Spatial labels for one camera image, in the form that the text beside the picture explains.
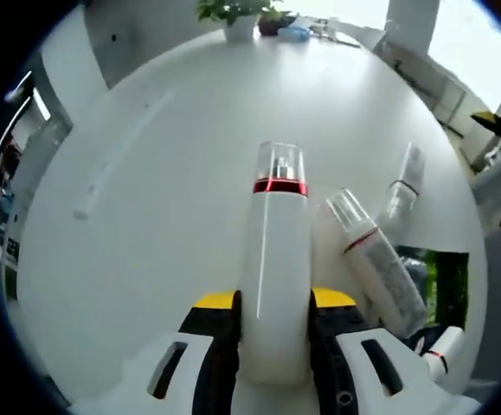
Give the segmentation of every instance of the yellow object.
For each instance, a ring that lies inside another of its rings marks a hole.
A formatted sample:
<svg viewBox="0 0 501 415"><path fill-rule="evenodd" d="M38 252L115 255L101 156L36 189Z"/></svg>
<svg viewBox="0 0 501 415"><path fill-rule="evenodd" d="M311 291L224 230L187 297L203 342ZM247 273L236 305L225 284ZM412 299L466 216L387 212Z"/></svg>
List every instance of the yellow object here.
<svg viewBox="0 0 501 415"><path fill-rule="evenodd" d="M356 305L356 301L343 292L329 290L328 288L312 288L313 296L316 298L316 305L319 309L323 307L344 307L345 305Z"/></svg>
<svg viewBox="0 0 501 415"><path fill-rule="evenodd" d="M496 124L496 117L490 111L474 112L472 114L472 117L482 118L482 119L485 119L492 124Z"/></svg>
<svg viewBox="0 0 501 415"><path fill-rule="evenodd" d="M231 308L233 308L234 294L235 291L206 294L193 306L193 308L231 310Z"/></svg>

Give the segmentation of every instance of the tabletop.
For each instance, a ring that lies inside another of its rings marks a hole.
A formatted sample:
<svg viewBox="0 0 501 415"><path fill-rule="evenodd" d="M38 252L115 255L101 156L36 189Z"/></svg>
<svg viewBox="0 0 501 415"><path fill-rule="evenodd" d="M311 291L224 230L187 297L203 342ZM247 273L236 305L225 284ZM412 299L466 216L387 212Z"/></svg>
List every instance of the tabletop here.
<svg viewBox="0 0 501 415"><path fill-rule="evenodd" d="M426 151L403 243L470 253L466 350L444 379L449 391L463 391L485 320L485 247L472 192L433 115L363 48L271 39L228 45L215 32L106 93L74 126L35 193L18 299L67 399L117 385L123 362L177 330L203 293L237 286L257 152L269 140L304 152L313 283L358 303L363 294L322 202L345 186L375 215L408 142ZM110 154L113 168L93 211L75 219L87 181Z"/></svg>

